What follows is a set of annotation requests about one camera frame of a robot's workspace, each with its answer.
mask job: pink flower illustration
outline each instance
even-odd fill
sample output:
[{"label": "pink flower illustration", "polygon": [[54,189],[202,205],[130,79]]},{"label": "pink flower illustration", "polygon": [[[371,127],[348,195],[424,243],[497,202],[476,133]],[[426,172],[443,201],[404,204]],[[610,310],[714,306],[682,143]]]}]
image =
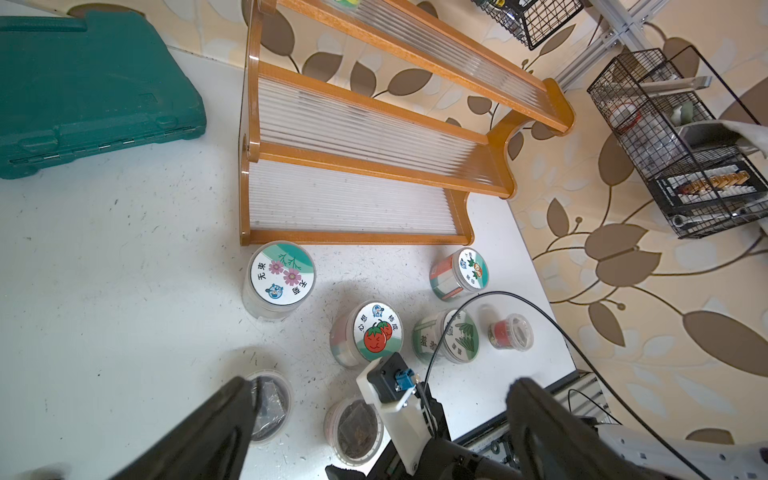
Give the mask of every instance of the pink flower illustration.
[{"label": "pink flower illustration", "polygon": [[301,275],[299,275],[298,270],[292,268],[286,270],[286,275],[283,277],[283,280],[286,281],[286,285],[298,285],[299,281],[301,281]]},{"label": "pink flower illustration", "polygon": [[272,260],[272,263],[270,263],[270,273],[278,274],[283,272],[283,264]]}]

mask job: toolbox handle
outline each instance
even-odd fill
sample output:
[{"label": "toolbox handle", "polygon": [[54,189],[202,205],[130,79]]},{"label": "toolbox handle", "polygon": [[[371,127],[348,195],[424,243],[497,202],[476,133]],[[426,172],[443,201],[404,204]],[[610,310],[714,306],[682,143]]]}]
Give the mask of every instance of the toolbox handle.
[{"label": "toolbox handle", "polygon": [[0,17],[0,31],[86,31],[83,18]]}]

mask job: round container lid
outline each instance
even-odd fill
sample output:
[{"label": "round container lid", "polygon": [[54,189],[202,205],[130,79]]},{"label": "round container lid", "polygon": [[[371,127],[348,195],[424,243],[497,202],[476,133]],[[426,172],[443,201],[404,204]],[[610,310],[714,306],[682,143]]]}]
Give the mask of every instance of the round container lid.
[{"label": "round container lid", "polygon": [[[454,313],[456,310],[451,310],[440,322],[440,335]],[[475,321],[467,312],[461,312],[456,317],[445,334],[443,344],[456,362],[466,363],[475,359],[478,355],[478,347],[480,347],[480,335]]]},{"label": "round container lid", "polygon": [[462,250],[454,268],[456,276],[467,289],[482,290],[488,285],[488,265],[482,255],[473,249]]},{"label": "round container lid", "polygon": [[402,324],[395,310],[383,302],[370,302],[355,313],[355,346],[369,362],[402,348]]},{"label": "round container lid", "polygon": [[507,334],[512,345],[524,352],[533,346],[533,328],[523,315],[513,313],[507,317]]},{"label": "round container lid", "polygon": [[253,258],[250,281],[258,296],[272,305],[293,305],[312,291],[315,263],[291,242],[268,243]]}]

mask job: tomato illustration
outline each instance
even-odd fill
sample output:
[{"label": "tomato illustration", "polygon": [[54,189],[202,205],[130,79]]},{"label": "tomato illustration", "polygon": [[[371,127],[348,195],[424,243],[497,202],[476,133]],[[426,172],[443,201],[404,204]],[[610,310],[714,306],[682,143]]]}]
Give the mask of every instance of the tomato illustration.
[{"label": "tomato illustration", "polygon": [[386,346],[386,335],[378,326],[372,326],[366,330],[362,342],[365,343],[369,352],[379,353]]},{"label": "tomato illustration", "polygon": [[387,340],[392,338],[392,326],[389,325],[389,322],[379,322],[377,326],[384,332]]}]

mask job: green plant illustration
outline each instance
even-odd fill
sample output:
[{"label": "green plant illustration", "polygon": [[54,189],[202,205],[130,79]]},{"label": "green plant illustration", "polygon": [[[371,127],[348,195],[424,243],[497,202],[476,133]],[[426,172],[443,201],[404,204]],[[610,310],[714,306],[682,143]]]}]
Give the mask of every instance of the green plant illustration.
[{"label": "green plant illustration", "polygon": [[464,336],[456,339],[456,343],[468,351],[474,352],[475,346],[472,344],[472,337],[475,335],[475,326],[471,323],[456,323],[456,326],[464,334]]},{"label": "green plant illustration", "polygon": [[295,268],[296,270],[301,271],[301,267],[296,264],[296,259],[288,257],[287,253],[278,255],[277,258],[279,258],[280,261],[283,262],[283,265],[288,266],[290,268]]}]

